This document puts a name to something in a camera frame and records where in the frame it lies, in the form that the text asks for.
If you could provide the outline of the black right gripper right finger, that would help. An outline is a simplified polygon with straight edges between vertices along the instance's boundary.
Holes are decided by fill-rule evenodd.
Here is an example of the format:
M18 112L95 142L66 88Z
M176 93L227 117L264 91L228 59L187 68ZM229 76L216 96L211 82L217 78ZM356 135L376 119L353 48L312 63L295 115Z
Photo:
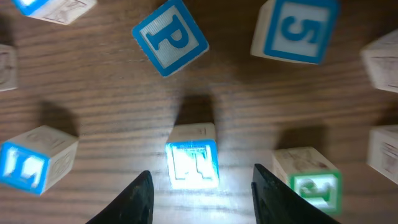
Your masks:
M251 188L257 224L340 224L261 164L254 165Z

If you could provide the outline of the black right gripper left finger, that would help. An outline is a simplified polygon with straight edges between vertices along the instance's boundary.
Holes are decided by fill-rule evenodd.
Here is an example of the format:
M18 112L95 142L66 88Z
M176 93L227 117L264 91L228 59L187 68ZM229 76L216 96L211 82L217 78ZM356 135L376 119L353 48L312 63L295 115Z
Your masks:
M154 185L145 170L86 224L152 224L153 209Z

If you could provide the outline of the blue T wooden block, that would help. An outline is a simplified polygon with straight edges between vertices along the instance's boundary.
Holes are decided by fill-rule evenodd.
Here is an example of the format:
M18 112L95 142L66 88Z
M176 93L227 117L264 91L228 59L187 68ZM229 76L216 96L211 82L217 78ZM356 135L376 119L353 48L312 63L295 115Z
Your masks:
M165 143L165 152L173 189L218 187L218 151L213 123L174 126Z

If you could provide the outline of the yellow O block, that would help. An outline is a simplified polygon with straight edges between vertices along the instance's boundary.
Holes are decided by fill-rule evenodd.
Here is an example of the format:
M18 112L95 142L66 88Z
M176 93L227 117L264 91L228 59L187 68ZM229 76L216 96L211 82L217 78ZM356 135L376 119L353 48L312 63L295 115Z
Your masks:
M1 91L17 88L17 54L14 47L1 44Z

